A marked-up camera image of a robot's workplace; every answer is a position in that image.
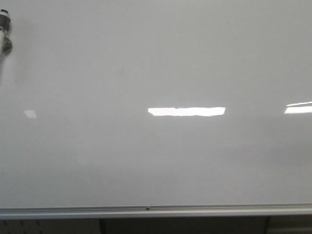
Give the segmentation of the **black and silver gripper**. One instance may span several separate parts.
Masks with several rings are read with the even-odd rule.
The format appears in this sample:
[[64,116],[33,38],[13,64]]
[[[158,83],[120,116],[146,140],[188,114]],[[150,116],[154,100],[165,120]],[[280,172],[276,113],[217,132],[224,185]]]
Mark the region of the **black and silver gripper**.
[[0,10],[0,54],[6,55],[12,50],[12,42],[9,39],[11,18],[5,9]]

